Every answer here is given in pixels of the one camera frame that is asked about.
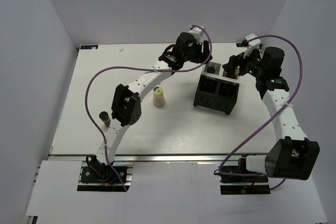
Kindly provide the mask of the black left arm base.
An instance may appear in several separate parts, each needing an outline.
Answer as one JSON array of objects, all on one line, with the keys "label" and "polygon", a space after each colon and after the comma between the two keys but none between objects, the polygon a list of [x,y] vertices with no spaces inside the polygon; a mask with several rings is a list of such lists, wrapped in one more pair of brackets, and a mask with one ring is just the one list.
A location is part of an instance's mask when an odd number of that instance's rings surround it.
[{"label": "black left arm base", "polygon": [[95,155],[87,156],[80,171],[77,191],[125,193],[131,184],[130,167],[113,168],[97,160]]}]

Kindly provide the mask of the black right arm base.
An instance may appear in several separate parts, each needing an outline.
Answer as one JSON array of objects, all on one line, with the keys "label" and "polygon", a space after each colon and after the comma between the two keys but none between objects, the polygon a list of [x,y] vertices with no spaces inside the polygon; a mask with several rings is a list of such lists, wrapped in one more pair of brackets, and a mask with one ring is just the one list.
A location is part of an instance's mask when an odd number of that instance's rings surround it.
[{"label": "black right arm base", "polygon": [[219,176],[220,193],[222,195],[266,195],[270,194],[268,177],[266,175],[246,176],[253,174],[246,169],[246,155],[238,159],[237,165],[224,165],[221,169],[214,171],[215,176]]}]

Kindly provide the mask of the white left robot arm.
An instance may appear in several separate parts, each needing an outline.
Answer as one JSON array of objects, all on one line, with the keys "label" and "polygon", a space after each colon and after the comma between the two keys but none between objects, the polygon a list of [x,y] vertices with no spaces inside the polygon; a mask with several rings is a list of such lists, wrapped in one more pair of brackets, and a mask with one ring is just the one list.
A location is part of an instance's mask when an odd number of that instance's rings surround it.
[{"label": "white left robot arm", "polygon": [[143,75],[127,85],[118,85],[111,106],[111,121],[103,135],[103,143],[95,156],[100,164],[93,168],[93,176],[101,182],[110,178],[117,148],[128,128],[141,116],[141,102],[162,81],[175,73],[184,72],[186,62],[194,63],[198,69],[211,59],[212,44],[205,28],[193,25],[188,32],[181,33],[176,42],[169,45],[150,69],[141,69]]}]

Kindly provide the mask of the yellow-capped red sauce bottle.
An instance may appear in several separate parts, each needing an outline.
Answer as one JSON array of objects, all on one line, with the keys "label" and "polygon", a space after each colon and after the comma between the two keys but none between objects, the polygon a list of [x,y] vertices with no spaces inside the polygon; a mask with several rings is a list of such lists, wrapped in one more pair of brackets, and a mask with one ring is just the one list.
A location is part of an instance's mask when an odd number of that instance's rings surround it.
[{"label": "yellow-capped red sauce bottle", "polygon": [[235,67],[232,71],[226,73],[226,77],[237,80],[239,76],[239,66]]}]

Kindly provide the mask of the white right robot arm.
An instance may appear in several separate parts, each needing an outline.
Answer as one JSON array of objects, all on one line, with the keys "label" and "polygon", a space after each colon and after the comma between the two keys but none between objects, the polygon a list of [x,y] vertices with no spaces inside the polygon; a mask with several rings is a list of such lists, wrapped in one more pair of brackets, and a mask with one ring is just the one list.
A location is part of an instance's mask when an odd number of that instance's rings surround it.
[{"label": "white right robot arm", "polygon": [[231,56],[223,65],[229,77],[250,74],[256,79],[256,89],[268,109],[274,127],[276,143],[266,155],[247,155],[241,158],[238,177],[247,182],[255,175],[307,180],[320,152],[317,142],[308,139],[290,106],[289,86],[281,77],[285,53],[267,47],[263,54],[254,49],[249,56]]}]

